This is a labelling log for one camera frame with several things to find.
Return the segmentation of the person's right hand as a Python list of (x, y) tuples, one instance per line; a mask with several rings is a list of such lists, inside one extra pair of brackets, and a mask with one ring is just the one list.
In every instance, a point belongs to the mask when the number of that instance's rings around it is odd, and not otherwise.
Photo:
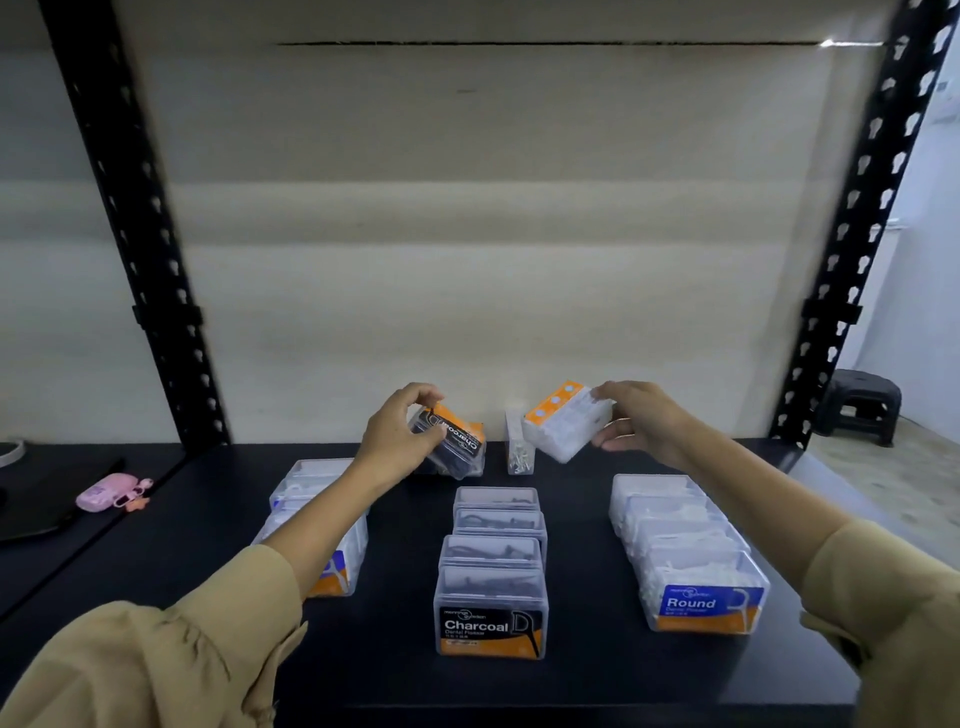
[(596, 398), (613, 401), (608, 425), (633, 425), (642, 435), (642, 452), (674, 470), (689, 470), (684, 437), (693, 421), (658, 385), (645, 381), (607, 381), (593, 388)]

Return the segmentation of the person's left hand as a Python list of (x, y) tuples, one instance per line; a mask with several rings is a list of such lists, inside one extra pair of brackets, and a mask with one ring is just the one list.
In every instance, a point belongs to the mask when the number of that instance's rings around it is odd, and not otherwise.
[[(435, 407), (444, 395), (433, 384), (411, 382), (391, 394), (369, 418), (353, 462), (350, 477), (366, 487), (388, 490), (417, 467), (403, 467), (403, 431), (411, 431), (407, 412), (411, 407)], [(447, 431), (443, 425), (429, 431)]]

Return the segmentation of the clear box of black flossers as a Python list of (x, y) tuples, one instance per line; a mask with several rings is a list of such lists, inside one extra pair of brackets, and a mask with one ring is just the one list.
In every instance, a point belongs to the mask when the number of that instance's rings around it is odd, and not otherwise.
[(437, 404), (416, 410), (408, 426), (414, 433), (446, 427), (444, 439), (424, 460), (436, 474), (457, 481), (482, 475), (487, 441), (481, 425), (461, 418), (444, 404)]
[(460, 507), (453, 516), (452, 533), (534, 538), (539, 542), (541, 561), (547, 560), (546, 518), (540, 510)]
[(442, 565), (433, 606), (440, 656), (522, 661), (546, 656), (549, 601), (539, 566)]
[(454, 496), (453, 515), (464, 509), (541, 511), (542, 507), (534, 488), (461, 486)]
[(444, 537), (438, 571), (446, 567), (544, 570), (536, 538), (454, 533)]

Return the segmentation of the clear box of white flossers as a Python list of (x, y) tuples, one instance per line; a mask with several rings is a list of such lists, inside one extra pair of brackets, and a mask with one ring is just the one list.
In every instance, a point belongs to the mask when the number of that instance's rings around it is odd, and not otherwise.
[(613, 418), (614, 402), (594, 388), (568, 380), (521, 419), (525, 440), (559, 464), (567, 464)]
[(751, 635), (770, 592), (745, 551), (651, 549), (632, 568), (647, 624), (659, 633)]
[(270, 494), (270, 509), (286, 507), (294, 502), (309, 502), (329, 488), (340, 475), (285, 478)]
[(354, 458), (301, 459), (287, 472), (286, 478), (336, 480), (351, 466)]
[(736, 586), (750, 545), (716, 520), (642, 519), (623, 541), (630, 563), (658, 586)]
[[(261, 544), (297, 514), (291, 509), (274, 509), (250, 545)], [(368, 515), (369, 511), (365, 511), (344, 534), (307, 593), (308, 599), (345, 598), (355, 592), (369, 543)]]
[(684, 474), (618, 473), (611, 482), (608, 515), (613, 532), (621, 537), (627, 502), (633, 496), (704, 499), (706, 494)]
[(267, 535), (273, 533), (281, 526), (290, 521), (296, 514), (301, 512), (306, 505), (312, 504), (318, 499), (318, 495), (313, 498), (293, 497), (279, 500), (271, 509), (267, 517), (264, 529)]
[(621, 541), (630, 557), (650, 548), (711, 548), (737, 541), (707, 498), (634, 495), (627, 501)]

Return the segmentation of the person's right forearm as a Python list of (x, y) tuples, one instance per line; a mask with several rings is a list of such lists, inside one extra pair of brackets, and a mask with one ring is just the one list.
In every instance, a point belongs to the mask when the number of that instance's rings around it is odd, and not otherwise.
[(801, 624), (856, 672), (856, 728), (960, 728), (960, 571), (851, 516), (716, 430), (681, 468), (798, 593)]

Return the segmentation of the person's left forearm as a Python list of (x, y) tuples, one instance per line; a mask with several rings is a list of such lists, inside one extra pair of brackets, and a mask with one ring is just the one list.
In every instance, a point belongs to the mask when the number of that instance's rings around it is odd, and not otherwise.
[(270, 537), (161, 609), (113, 601), (35, 655), (0, 728), (272, 728), (281, 663), (334, 548), (402, 479), (358, 458)]

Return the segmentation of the small clear bag of screws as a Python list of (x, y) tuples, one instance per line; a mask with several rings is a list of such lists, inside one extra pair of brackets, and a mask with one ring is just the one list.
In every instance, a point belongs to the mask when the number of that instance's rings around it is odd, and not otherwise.
[(535, 469), (536, 448), (523, 431), (523, 412), (518, 407), (505, 410), (507, 435), (507, 473), (513, 477), (532, 476)]

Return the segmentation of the black plastic stool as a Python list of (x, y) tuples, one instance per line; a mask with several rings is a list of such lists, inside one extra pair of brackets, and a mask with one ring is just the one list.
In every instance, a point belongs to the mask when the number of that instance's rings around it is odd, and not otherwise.
[(834, 370), (815, 412), (813, 431), (833, 436), (837, 430), (875, 436), (884, 448), (894, 446), (903, 393), (892, 380), (861, 370)]

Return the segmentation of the black perforated shelf upright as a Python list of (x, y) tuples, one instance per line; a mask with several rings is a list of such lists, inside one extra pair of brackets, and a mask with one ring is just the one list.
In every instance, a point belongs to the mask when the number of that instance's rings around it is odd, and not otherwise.
[(176, 433), (188, 455), (233, 438), (138, 81), (112, 0), (37, 0)]
[(826, 229), (820, 264), (768, 436), (805, 451), (827, 399), (910, 155), (930, 105), (960, 0), (899, 0)]

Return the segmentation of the pink earbud case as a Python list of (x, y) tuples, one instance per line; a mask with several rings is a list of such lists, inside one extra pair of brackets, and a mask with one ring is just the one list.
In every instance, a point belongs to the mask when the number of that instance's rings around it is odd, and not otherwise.
[(151, 478), (113, 472), (77, 495), (75, 505), (86, 513), (106, 512), (110, 508), (122, 508), (132, 513), (149, 504), (147, 493), (153, 486), (154, 480)]

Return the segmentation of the black flat pad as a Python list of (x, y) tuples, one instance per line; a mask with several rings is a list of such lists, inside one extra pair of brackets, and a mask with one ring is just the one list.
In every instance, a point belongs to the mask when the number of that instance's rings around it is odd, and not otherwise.
[(68, 527), (80, 513), (77, 497), (103, 478), (119, 473), (126, 458), (109, 455), (74, 459), (41, 475), (0, 476), (0, 544), (22, 542)]

